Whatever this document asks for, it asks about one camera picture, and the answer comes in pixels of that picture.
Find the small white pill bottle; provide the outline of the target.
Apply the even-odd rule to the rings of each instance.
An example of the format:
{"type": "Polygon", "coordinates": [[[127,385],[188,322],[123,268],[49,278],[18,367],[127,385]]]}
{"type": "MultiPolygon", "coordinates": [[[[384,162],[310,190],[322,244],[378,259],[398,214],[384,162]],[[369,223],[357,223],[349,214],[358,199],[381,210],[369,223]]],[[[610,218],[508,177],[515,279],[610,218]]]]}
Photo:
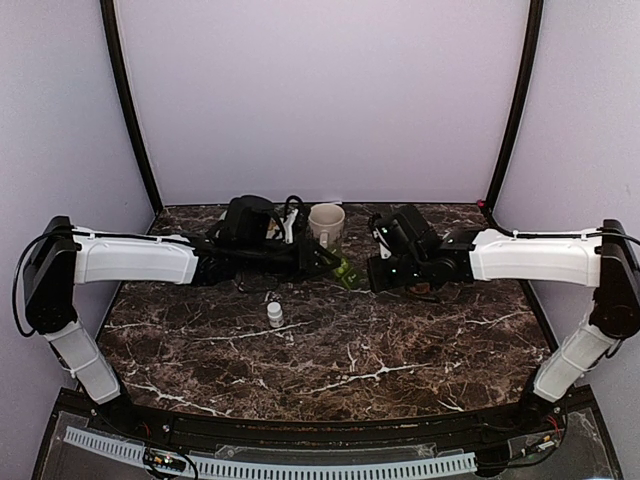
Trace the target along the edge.
{"type": "Polygon", "coordinates": [[[270,302],[267,305],[267,316],[272,328],[280,328],[283,326],[283,310],[279,302],[270,302]]]}

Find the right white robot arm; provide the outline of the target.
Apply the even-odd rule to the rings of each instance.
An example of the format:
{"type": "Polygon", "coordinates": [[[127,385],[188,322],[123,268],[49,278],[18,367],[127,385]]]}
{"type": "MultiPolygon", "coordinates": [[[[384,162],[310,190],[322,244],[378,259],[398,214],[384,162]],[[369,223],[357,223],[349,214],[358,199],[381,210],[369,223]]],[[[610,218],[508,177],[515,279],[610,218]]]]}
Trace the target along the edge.
{"type": "Polygon", "coordinates": [[[572,232],[519,232],[498,228],[455,229],[441,236],[416,206],[382,216],[369,230],[379,245],[367,273],[374,292],[449,282],[529,280],[581,285],[593,290],[592,309],[533,375],[525,400],[510,413],[521,434],[534,432],[549,405],[610,350],[639,332],[638,240],[606,219],[572,232]]]}

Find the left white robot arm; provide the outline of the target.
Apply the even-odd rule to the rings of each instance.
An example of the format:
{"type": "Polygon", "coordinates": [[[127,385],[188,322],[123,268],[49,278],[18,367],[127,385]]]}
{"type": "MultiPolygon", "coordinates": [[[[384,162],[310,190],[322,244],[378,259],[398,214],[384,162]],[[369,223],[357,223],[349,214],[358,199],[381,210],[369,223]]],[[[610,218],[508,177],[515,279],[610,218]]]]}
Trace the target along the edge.
{"type": "Polygon", "coordinates": [[[52,218],[17,261],[11,307],[23,337],[43,336],[101,417],[120,436],[141,427],[140,412],[115,370],[86,331],[74,306],[74,289],[93,282],[163,282],[213,286],[253,271],[285,282],[304,281],[341,260],[307,233],[310,208],[296,195],[282,210],[270,200],[233,198],[206,233],[161,236],[96,231],[52,218]]]}

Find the orange pill bottle grey cap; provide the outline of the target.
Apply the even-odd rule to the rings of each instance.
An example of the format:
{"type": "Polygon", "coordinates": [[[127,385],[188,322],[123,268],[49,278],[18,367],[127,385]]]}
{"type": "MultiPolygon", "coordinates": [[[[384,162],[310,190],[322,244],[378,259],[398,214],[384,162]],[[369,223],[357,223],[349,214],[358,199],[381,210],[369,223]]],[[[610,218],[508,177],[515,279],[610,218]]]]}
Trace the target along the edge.
{"type": "Polygon", "coordinates": [[[410,287],[410,291],[415,295],[426,295],[430,292],[428,283],[416,284],[410,287]]]}

